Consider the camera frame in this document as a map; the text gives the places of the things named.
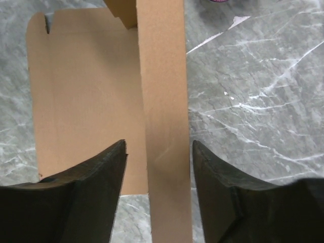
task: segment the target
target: marble table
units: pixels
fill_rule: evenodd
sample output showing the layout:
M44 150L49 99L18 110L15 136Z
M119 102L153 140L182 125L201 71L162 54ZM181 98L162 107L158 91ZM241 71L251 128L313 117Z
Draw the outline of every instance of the marble table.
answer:
M25 31L38 11L102 0L0 0L0 185L38 180ZM276 184L324 176L324 2L185 0L190 137ZM203 231L192 181L194 242ZM145 195L122 196L112 243L151 242Z

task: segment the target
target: white speck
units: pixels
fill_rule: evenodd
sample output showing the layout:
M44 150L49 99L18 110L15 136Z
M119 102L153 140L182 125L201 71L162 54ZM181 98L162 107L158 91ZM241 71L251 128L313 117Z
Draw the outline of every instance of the white speck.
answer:
M233 24L228 29L231 29L231 28L237 26L238 24L241 24L242 22L246 21L250 17L251 16L243 16L243 17L235 16L234 19L233 19Z
M201 46L207 44L208 42L212 41L212 40L215 39L216 37L219 37L222 33L223 33L223 32L218 33L218 34L216 34L216 35L213 35L212 37L209 37L207 40L205 40L204 42L200 43L198 46L192 48L189 52L187 52L187 55L188 55L190 52L193 52L194 50L198 49L199 47L201 47Z

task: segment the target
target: brown cardboard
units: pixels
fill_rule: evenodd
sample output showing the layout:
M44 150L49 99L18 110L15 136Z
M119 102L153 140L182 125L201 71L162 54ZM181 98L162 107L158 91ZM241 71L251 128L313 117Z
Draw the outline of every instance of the brown cardboard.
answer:
M49 34L42 13L29 22L40 177L126 139L122 194L149 192L154 243L192 242L183 2L138 0L137 32L136 9L106 1L122 21L101 8L57 11Z

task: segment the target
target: cardboard flap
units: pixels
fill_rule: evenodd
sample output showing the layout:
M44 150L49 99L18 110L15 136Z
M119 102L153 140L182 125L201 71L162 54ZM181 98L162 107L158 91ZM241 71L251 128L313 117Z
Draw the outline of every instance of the cardboard flap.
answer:
M115 17L119 17L127 29L137 26L136 0L104 0Z
M27 34L40 177L128 143L122 194L146 194L145 121L138 34L108 8L62 10L47 34L44 14Z

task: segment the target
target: marble floor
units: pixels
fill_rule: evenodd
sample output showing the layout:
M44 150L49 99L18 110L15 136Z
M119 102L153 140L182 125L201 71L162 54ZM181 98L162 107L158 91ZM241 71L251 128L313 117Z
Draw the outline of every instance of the marble floor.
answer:
M0 0L0 185L36 182L25 31L102 0ZM185 0L190 137L276 184L324 176L324 2ZM194 242L204 242L192 183ZM112 243L151 242L147 196L122 196Z

